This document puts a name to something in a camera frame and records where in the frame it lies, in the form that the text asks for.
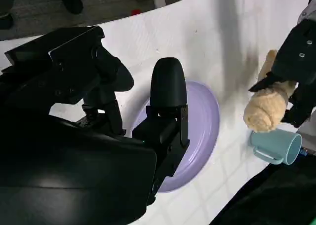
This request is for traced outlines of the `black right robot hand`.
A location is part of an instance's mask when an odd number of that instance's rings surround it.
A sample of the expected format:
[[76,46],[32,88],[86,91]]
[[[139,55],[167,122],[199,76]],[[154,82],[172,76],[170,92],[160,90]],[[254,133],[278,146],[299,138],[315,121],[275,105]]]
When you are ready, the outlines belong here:
[[60,28],[5,53],[0,76],[0,222],[127,225],[189,144],[184,72],[154,66],[146,118],[126,137],[116,99],[134,80],[99,26]]

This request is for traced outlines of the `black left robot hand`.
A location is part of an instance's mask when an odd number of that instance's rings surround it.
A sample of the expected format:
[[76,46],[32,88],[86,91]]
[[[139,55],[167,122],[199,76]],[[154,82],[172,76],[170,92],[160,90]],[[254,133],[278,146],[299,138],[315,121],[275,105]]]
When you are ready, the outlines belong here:
[[249,91],[258,92],[276,82],[294,81],[298,87],[289,97],[293,106],[281,120],[300,127],[316,106],[316,22],[304,19],[296,25],[276,54],[272,70]]

